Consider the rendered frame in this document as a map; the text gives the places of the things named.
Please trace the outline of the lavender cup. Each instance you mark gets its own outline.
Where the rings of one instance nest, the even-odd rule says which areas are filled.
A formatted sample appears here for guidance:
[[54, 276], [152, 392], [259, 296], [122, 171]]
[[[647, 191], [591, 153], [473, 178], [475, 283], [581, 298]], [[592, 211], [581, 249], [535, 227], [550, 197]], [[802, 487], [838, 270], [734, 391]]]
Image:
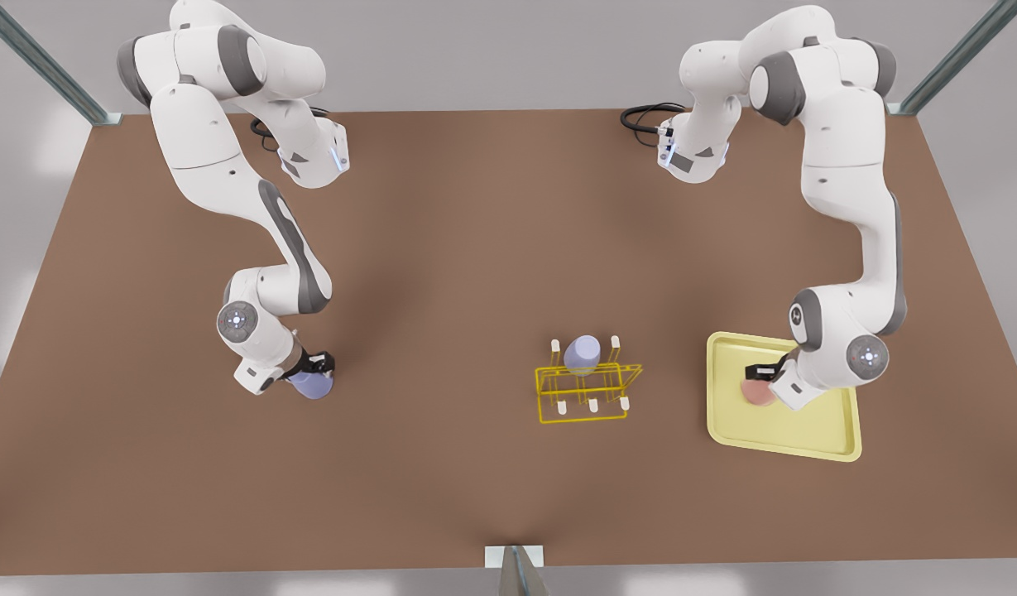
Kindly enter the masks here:
[[330, 390], [333, 389], [334, 383], [334, 378], [325, 372], [311, 373], [309, 371], [299, 371], [291, 377], [286, 377], [285, 380], [299, 392], [300, 395], [310, 400], [318, 400], [326, 397]]
[[577, 337], [564, 351], [564, 366], [574, 376], [585, 377], [595, 373], [601, 362], [602, 346], [592, 335]]

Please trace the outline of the yellow tray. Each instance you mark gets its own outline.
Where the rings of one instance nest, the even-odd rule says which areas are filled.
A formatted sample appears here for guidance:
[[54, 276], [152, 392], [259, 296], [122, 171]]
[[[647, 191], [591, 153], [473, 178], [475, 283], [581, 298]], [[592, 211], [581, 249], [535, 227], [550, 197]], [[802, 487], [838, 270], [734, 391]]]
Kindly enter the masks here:
[[795, 347], [791, 339], [716, 332], [706, 343], [706, 427], [721, 445], [852, 463], [862, 453], [856, 390], [823, 393], [803, 410], [784, 403], [751, 404], [744, 369], [775, 363]]

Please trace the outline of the silver frame post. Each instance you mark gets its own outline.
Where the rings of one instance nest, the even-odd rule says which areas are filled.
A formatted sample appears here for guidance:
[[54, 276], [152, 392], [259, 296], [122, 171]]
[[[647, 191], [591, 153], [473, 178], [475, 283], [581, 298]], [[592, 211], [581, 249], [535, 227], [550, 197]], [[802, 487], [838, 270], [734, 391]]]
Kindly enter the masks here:
[[886, 105], [887, 113], [890, 116], [917, 116], [1016, 16], [1017, 0], [996, 0], [901, 102]]
[[549, 596], [540, 574], [543, 546], [485, 546], [487, 569], [499, 569], [498, 596]]
[[76, 79], [5, 8], [0, 4], [0, 39], [8, 45], [36, 72], [77, 110], [92, 126], [121, 124], [121, 113], [110, 113], [92, 97]]

